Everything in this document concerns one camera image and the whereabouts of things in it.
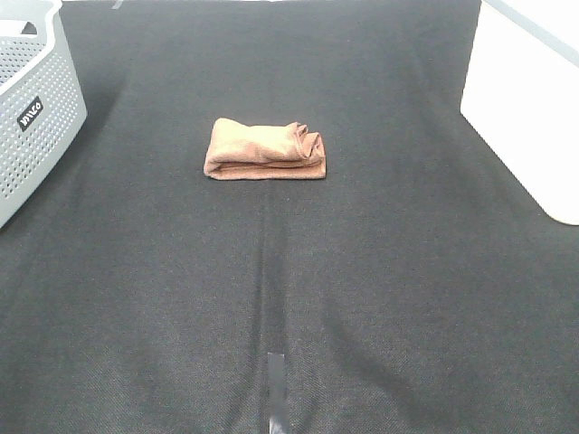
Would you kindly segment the brown terry towel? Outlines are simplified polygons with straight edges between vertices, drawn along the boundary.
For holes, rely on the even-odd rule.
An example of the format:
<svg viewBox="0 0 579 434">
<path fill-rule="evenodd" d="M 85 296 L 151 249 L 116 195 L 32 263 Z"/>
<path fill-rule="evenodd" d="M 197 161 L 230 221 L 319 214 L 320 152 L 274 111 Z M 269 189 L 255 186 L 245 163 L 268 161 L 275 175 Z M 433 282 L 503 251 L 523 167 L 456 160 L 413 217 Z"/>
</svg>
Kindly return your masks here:
<svg viewBox="0 0 579 434">
<path fill-rule="evenodd" d="M 327 157 L 320 133 L 293 122 L 286 126 L 245 126 L 214 122 L 204 174 L 220 181 L 318 180 L 326 177 Z"/>
</svg>

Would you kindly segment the black tape strip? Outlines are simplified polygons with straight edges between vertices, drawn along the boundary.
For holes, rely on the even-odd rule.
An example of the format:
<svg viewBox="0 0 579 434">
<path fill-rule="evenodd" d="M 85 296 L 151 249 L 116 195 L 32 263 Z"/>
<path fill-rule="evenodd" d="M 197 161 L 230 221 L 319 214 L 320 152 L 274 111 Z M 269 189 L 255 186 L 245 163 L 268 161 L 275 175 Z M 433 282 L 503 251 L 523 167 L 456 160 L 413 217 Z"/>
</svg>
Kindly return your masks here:
<svg viewBox="0 0 579 434">
<path fill-rule="evenodd" d="M 290 434 L 285 355 L 268 353 L 269 433 Z"/>
</svg>

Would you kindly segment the black table mat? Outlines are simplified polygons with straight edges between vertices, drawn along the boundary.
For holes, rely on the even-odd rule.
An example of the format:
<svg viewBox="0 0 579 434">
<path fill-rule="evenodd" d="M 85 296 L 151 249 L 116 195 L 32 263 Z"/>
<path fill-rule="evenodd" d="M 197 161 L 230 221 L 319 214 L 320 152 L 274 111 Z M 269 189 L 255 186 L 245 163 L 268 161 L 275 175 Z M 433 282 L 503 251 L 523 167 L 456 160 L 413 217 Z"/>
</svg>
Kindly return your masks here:
<svg viewBox="0 0 579 434">
<path fill-rule="evenodd" d="M 4 433 L 575 433 L 578 230 L 459 111 L 476 1 L 72 2 L 87 120 L 1 232 Z M 318 180 L 204 174 L 214 122 Z"/>
</svg>

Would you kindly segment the white plastic bin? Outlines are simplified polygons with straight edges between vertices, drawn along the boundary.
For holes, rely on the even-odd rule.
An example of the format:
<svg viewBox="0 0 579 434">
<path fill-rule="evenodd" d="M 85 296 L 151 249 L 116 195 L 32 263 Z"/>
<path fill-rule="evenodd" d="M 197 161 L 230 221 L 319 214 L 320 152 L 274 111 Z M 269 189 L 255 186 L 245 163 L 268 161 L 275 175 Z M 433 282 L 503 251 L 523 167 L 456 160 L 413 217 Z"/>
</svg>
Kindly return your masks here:
<svg viewBox="0 0 579 434">
<path fill-rule="evenodd" d="M 460 112 L 548 216 L 578 223 L 577 2 L 481 2 Z"/>
</svg>

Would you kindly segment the grey perforated laundry basket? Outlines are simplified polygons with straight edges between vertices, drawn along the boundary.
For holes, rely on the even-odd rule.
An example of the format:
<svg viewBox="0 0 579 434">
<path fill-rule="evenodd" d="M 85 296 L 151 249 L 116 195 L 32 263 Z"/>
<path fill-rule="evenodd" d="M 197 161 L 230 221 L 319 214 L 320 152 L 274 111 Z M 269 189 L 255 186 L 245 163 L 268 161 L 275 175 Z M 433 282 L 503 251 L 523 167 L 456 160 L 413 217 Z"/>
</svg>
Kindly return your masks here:
<svg viewBox="0 0 579 434">
<path fill-rule="evenodd" d="M 87 109 L 60 1 L 1 3 L 1 222 L 7 223 L 79 133 Z"/>
</svg>

